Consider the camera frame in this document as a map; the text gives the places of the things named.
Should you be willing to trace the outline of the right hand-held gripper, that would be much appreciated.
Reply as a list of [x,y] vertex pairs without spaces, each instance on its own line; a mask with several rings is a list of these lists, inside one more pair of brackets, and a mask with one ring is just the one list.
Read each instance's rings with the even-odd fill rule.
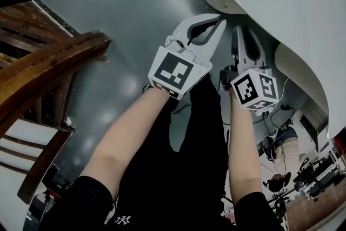
[[247,28],[247,56],[243,59],[244,39],[240,26],[234,27],[231,54],[234,64],[219,73],[219,90],[232,90],[242,109],[256,116],[268,115],[279,102],[276,79],[267,66],[265,51],[252,29]]

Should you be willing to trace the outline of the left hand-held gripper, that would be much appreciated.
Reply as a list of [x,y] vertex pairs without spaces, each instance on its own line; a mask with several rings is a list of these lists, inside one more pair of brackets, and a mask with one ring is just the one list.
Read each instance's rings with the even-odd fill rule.
[[[168,96],[182,97],[212,68],[210,62],[227,26],[219,14],[200,14],[183,20],[160,46],[150,68],[150,84]],[[204,40],[196,40],[209,28]]]

